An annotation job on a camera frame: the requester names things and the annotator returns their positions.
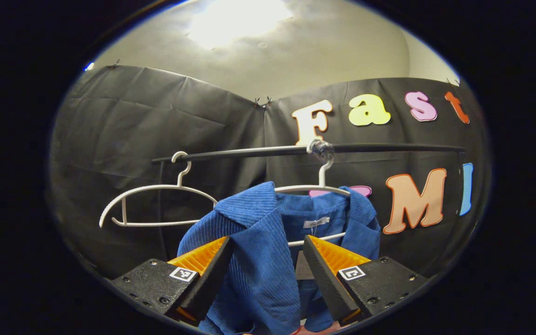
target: orange letter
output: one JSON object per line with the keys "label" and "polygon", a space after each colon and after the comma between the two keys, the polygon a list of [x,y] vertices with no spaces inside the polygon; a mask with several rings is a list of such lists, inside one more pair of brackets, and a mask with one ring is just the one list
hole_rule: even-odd
{"label": "orange letter", "polygon": [[460,107],[460,100],[458,100],[458,98],[455,97],[451,91],[448,91],[444,98],[446,98],[446,100],[448,100],[452,104],[452,107],[455,109],[456,115],[458,115],[459,119],[463,121],[463,123],[466,123],[468,125],[468,123],[470,122],[469,116],[467,114],[464,114],[464,112],[462,111],[462,108]]}
{"label": "orange letter", "polygon": [[316,137],[323,140],[322,136],[315,135],[315,127],[318,127],[320,131],[326,131],[328,121],[323,112],[318,112],[313,117],[313,112],[317,111],[331,112],[332,104],[328,100],[322,100],[313,105],[298,109],[291,114],[296,118],[297,129],[299,130],[299,141],[295,143],[296,146],[306,146]]}
{"label": "orange letter", "polygon": [[406,228],[404,213],[411,228],[417,227],[419,219],[427,210],[421,220],[421,226],[427,227],[442,221],[442,201],[444,199],[445,169],[431,170],[419,194],[415,181],[409,174],[398,174],[388,178],[386,186],[392,190],[392,213],[390,223],[383,229],[385,234],[400,233]]}

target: ceiling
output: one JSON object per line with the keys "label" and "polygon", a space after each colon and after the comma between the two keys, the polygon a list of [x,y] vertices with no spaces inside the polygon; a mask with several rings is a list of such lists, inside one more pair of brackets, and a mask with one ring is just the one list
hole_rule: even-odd
{"label": "ceiling", "polygon": [[[233,32],[239,36],[223,38]],[[190,76],[249,100],[358,79],[460,80],[417,38],[346,0],[187,1],[119,38],[93,68],[118,59],[120,65]]]}

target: white plastic hanger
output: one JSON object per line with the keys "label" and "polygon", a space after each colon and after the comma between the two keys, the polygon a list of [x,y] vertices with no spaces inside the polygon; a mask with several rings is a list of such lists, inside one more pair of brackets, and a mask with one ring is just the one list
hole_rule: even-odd
{"label": "white plastic hanger", "polygon": [[[174,163],[175,160],[177,159],[177,157],[179,157],[181,155],[187,155],[187,153],[185,153],[183,151],[177,151],[173,155],[173,157],[171,159],[171,162]],[[182,189],[183,191],[193,192],[193,193],[196,193],[196,194],[199,194],[199,195],[203,195],[204,197],[207,197],[208,199],[212,200],[212,202],[214,203],[213,204],[213,208],[214,208],[216,206],[216,204],[217,204],[216,199],[214,199],[210,195],[208,195],[208,194],[206,194],[206,193],[204,193],[202,191],[199,191],[199,190],[197,190],[195,188],[189,188],[189,187],[182,186],[183,176],[188,174],[188,172],[191,169],[191,167],[192,167],[192,162],[188,161],[188,167],[185,170],[179,172],[179,175],[177,176],[177,185],[150,185],[150,186],[143,186],[143,187],[130,189],[129,191],[121,193],[121,195],[119,195],[118,197],[113,199],[113,201],[111,201],[107,205],[105,210],[102,211],[102,215],[100,215],[100,220],[98,221],[98,225],[102,228],[102,224],[104,223],[105,217],[107,216],[109,210],[111,210],[111,208],[116,203],[118,203],[119,201],[121,201],[121,213],[123,215],[123,220],[119,221],[116,218],[111,218],[111,220],[113,220],[113,222],[115,222],[115,224],[117,224],[119,226],[122,226],[122,227],[161,227],[161,226],[187,225],[189,223],[198,222],[199,220],[176,221],[176,222],[158,222],[158,223],[128,222],[127,221],[126,208],[125,208],[125,203],[126,203],[125,198],[128,195],[132,195],[134,193],[138,193],[138,192],[141,192],[141,191],[147,191],[149,189]]]}
{"label": "white plastic hanger", "polygon": [[[312,153],[311,149],[313,148],[313,146],[317,142],[320,142],[320,141],[321,140],[319,140],[319,139],[315,139],[312,142],[310,142],[307,145],[307,153],[311,154]],[[330,168],[330,166],[332,166],[333,163],[334,163],[334,159],[329,159],[326,162],[325,165],[322,165],[322,167],[320,167],[319,185],[285,186],[285,187],[275,188],[274,191],[277,192],[277,193],[286,193],[286,192],[294,192],[294,191],[312,191],[312,190],[315,189],[315,190],[319,190],[319,191],[328,191],[328,192],[334,192],[334,193],[338,193],[338,194],[342,194],[342,195],[346,195],[346,196],[351,196],[351,193],[349,191],[345,191],[344,189],[340,189],[340,188],[326,186],[326,170],[328,170]],[[325,236],[325,237],[319,237],[319,238],[321,240],[333,240],[334,238],[344,236],[344,234],[345,233],[340,233],[340,234],[334,234],[334,235]],[[289,247],[295,247],[295,246],[302,246],[303,243],[304,243],[304,241],[294,241],[294,242],[289,242],[288,245],[289,245]]]}
{"label": "white plastic hanger", "polygon": [[[307,153],[311,154],[311,148],[314,146],[315,143],[319,142],[319,139],[315,139],[312,142],[310,142],[307,145]],[[326,186],[326,170],[330,169],[330,166],[334,164],[334,159],[330,159],[326,162],[325,165],[322,165],[320,167],[319,175],[318,175],[318,182],[319,185],[294,185],[294,186],[284,186],[284,187],[277,187],[274,189],[276,193],[287,193],[287,192],[294,192],[294,191],[328,191],[333,193],[338,193],[342,195],[346,195],[347,197],[351,196],[351,193],[349,191],[345,191],[344,189],[335,188]]]}

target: pink letter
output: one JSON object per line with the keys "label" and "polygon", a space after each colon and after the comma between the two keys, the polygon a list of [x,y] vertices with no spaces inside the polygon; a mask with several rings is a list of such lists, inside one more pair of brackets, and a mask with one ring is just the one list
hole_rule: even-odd
{"label": "pink letter", "polygon": [[433,121],[438,117],[434,106],[429,104],[427,95],[421,92],[409,92],[404,96],[404,101],[412,107],[411,114],[418,121]]}

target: clothes rail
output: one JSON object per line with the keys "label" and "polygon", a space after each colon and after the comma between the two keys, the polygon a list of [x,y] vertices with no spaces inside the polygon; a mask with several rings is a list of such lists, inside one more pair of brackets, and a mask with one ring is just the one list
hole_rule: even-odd
{"label": "clothes rail", "polygon": [[[430,144],[412,143],[361,143],[361,144],[332,144],[336,153],[365,153],[365,152],[385,152],[385,151],[450,151],[463,153],[464,147],[435,146]],[[307,154],[305,146],[284,146],[265,147],[238,150],[212,151],[208,153],[188,154],[179,156],[178,161],[210,161],[212,159],[223,158],[248,158],[248,157],[269,157],[274,155],[302,155]],[[172,157],[153,159],[153,163],[171,161]]]}

